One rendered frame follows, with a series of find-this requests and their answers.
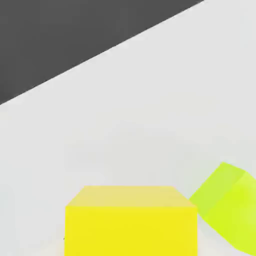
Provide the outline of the small yellow cube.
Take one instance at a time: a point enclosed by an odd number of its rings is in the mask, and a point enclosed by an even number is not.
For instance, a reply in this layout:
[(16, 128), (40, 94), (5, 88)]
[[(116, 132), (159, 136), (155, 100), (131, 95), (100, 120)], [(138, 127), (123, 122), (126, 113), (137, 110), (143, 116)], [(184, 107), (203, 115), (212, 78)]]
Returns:
[(65, 207), (64, 256), (198, 256), (197, 208), (172, 186), (87, 185)]

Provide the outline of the small lime green cube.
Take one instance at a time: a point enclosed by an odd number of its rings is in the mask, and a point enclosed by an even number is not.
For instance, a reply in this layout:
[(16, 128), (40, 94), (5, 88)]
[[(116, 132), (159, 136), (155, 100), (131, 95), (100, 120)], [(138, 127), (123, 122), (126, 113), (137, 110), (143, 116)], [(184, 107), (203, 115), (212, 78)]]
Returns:
[(256, 178), (222, 162), (189, 200), (232, 246), (256, 256)]

